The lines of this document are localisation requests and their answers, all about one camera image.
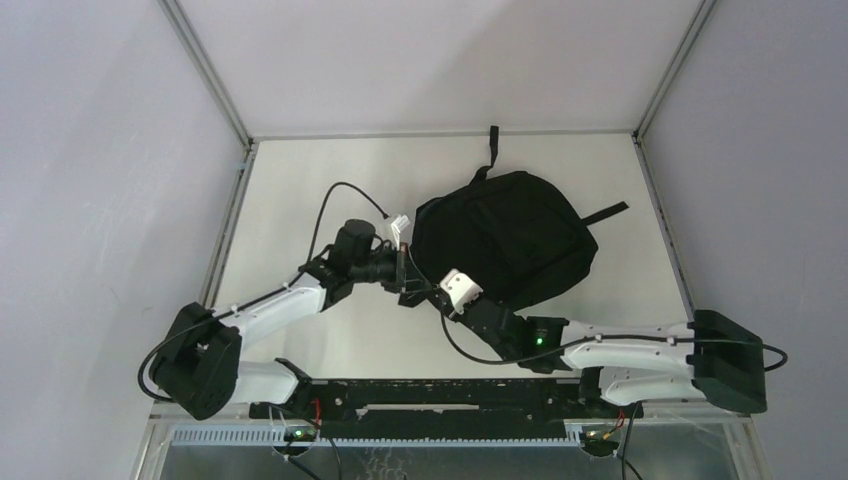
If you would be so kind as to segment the black student backpack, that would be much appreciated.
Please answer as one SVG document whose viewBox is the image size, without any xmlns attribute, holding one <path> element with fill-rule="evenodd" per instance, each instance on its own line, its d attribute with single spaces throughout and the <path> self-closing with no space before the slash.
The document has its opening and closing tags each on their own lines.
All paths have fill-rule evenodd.
<svg viewBox="0 0 848 480">
<path fill-rule="evenodd" d="M 562 192 L 527 171 L 493 176 L 500 129 L 489 130 L 490 160 L 470 182 L 415 213 L 409 251 L 430 282 L 456 269 L 514 310 L 559 296 L 590 273 L 599 245 L 590 226 L 628 209 L 618 202 L 581 217 Z"/>
</svg>

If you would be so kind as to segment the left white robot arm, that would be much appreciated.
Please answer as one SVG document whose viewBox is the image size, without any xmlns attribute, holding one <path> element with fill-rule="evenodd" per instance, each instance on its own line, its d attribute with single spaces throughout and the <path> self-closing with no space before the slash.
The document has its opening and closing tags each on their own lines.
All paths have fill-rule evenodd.
<svg viewBox="0 0 848 480">
<path fill-rule="evenodd" d="M 348 220 L 335 241 L 282 287 L 222 309 L 197 302 L 182 307 L 165 339 L 142 360 L 140 389 L 196 420 L 239 403 L 272 403 L 290 417 L 305 414 L 313 401 L 303 383 L 307 375 L 283 359 L 262 363 L 245 353 L 289 324 L 335 306 L 357 284 L 378 284 L 392 294 L 424 291 L 426 281 L 401 240 L 409 225 L 405 215 L 389 216 L 382 224 L 388 236 L 381 238 L 373 224 Z"/>
</svg>

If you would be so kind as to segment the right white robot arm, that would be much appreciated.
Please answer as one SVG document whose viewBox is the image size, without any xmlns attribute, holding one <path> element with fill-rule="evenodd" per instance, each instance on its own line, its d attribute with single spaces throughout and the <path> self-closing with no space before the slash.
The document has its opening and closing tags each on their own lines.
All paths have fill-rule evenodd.
<svg viewBox="0 0 848 480">
<path fill-rule="evenodd" d="M 495 366 L 535 373 L 576 371 L 579 406 L 592 416 L 615 405 L 652 400 L 704 400 L 739 414 L 768 409 L 762 338 L 714 310 L 689 322 L 653 327 L 604 327 L 562 317 L 518 315 L 485 297 L 453 269 L 438 284 L 441 321 L 456 321 L 496 354 Z"/>
</svg>

